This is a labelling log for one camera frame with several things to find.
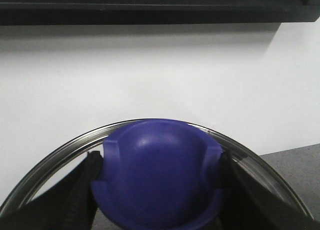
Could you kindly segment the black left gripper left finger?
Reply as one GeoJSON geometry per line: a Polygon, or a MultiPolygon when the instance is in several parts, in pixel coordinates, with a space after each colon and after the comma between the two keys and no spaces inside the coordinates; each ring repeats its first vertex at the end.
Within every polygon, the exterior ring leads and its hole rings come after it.
{"type": "Polygon", "coordinates": [[[48,191],[0,219],[1,229],[91,229],[97,203],[91,182],[102,168],[98,151],[48,191]]]}

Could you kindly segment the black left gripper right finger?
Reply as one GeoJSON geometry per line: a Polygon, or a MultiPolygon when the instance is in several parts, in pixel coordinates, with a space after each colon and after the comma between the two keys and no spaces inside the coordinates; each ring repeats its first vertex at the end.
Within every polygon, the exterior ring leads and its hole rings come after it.
{"type": "Polygon", "coordinates": [[[319,229],[319,221],[268,191],[233,160],[231,151],[222,153],[219,169],[227,191],[219,229],[319,229]]]}

